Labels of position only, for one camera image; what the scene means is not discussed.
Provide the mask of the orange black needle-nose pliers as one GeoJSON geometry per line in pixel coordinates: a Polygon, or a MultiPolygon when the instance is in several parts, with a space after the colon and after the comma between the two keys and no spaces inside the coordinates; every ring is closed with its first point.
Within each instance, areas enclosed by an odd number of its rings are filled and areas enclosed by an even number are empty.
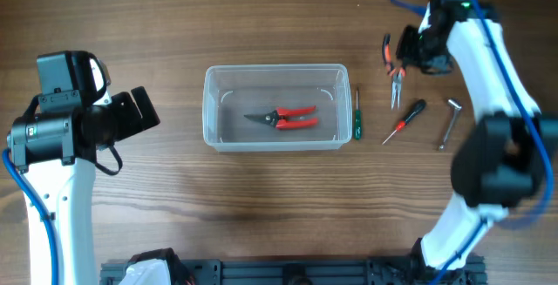
{"type": "Polygon", "coordinates": [[[402,83],[406,75],[406,69],[403,65],[396,67],[391,59],[390,49],[391,35],[385,34],[382,42],[382,59],[387,75],[391,78],[391,109],[400,108],[400,99],[402,92],[402,83]]]}

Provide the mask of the clear plastic container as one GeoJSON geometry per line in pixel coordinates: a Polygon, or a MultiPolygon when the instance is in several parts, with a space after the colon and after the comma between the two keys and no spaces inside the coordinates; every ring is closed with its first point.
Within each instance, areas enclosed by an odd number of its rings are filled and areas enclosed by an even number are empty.
{"type": "Polygon", "coordinates": [[[336,150],[352,138],[348,71],[342,64],[212,66],[202,123],[218,152],[336,150]]]}

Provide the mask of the green handle screwdriver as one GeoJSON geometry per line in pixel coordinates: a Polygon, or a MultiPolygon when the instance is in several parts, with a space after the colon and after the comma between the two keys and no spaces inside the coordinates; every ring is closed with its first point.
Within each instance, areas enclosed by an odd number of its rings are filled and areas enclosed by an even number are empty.
{"type": "Polygon", "coordinates": [[[353,126],[353,137],[355,140],[362,138],[362,114],[360,109],[360,91],[357,86],[355,89],[355,121],[353,126]]]}

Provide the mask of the red handle snips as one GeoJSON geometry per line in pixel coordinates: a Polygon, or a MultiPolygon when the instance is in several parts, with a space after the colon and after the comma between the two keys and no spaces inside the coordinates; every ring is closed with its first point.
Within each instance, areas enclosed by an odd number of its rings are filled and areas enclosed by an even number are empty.
{"type": "Polygon", "coordinates": [[[244,117],[256,123],[272,126],[276,130],[295,130],[316,126],[318,118],[290,120],[309,115],[316,110],[316,106],[308,106],[298,109],[277,107],[274,111],[265,114],[245,114],[244,117]]]}

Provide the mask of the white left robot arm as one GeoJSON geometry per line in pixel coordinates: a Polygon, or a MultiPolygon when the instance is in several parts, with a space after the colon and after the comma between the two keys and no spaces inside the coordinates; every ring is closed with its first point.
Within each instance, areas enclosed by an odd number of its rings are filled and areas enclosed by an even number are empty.
{"type": "Polygon", "coordinates": [[[92,189],[108,150],[160,122],[144,87],[85,101],[78,90],[37,95],[17,118],[3,163],[26,199],[34,284],[95,284],[92,189]]]}

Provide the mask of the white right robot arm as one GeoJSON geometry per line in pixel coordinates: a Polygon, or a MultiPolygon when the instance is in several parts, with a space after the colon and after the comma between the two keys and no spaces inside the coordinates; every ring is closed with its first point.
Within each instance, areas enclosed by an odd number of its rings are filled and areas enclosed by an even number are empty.
{"type": "Polygon", "coordinates": [[[491,227],[522,229],[546,213],[557,120],[522,85],[491,4],[429,0],[413,11],[422,22],[405,28],[397,58],[432,76],[459,68],[475,126],[453,158],[445,211],[393,267],[405,282],[452,283],[471,273],[468,256],[491,227]]]}

